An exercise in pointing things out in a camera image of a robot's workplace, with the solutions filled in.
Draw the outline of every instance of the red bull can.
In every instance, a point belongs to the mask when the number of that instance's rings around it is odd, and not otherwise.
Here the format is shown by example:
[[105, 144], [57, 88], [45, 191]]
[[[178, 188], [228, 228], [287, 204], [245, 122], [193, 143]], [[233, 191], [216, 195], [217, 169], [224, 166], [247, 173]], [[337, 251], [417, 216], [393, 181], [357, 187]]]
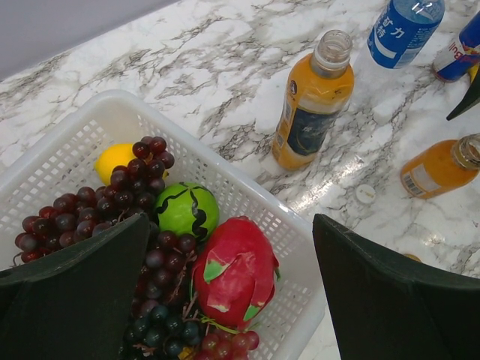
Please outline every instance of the red bull can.
[[439, 52], [433, 62], [433, 72], [440, 80], [454, 82], [478, 62], [480, 62], [480, 11], [460, 34]]

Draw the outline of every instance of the green ball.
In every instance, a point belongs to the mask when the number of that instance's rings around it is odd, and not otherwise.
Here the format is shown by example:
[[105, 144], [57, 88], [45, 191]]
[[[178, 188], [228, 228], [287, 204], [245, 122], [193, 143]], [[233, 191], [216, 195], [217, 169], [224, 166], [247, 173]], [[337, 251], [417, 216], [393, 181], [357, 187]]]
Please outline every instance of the green ball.
[[173, 231], [177, 236], [191, 234], [199, 242], [212, 234], [220, 217], [213, 194], [194, 182], [167, 187], [157, 198], [155, 212], [161, 231]]

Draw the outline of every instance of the white bottle cap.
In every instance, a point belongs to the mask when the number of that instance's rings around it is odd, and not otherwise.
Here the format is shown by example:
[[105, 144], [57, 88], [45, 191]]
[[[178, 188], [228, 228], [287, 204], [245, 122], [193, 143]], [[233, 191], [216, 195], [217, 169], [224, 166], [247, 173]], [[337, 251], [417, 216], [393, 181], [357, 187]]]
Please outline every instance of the white bottle cap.
[[376, 193], [370, 185], [361, 184], [356, 188], [355, 195], [360, 203], [371, 204], [373, 201], [375, 201]]

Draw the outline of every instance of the black object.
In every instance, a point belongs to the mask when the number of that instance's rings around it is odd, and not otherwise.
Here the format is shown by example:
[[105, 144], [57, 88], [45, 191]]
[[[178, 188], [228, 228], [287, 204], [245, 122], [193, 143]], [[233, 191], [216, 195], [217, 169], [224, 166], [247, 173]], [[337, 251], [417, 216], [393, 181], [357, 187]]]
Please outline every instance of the black object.
[[421, 264], [315, 215], [343, 360], [480, 359], [480, 280]]
[[148, 237], [135, 215], [0, 272], [0, 359], [117, 359]]

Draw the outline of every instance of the blue bottle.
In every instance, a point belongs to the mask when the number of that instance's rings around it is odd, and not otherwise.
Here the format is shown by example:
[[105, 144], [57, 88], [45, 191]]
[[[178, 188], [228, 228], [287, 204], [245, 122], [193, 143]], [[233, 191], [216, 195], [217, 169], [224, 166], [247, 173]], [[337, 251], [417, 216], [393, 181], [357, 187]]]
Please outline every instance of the blue bottle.
[[389, 69], [408, 65], [435, 32], [444, 13], [443, 0], [390, 0], [367, 40], [373, 60]]

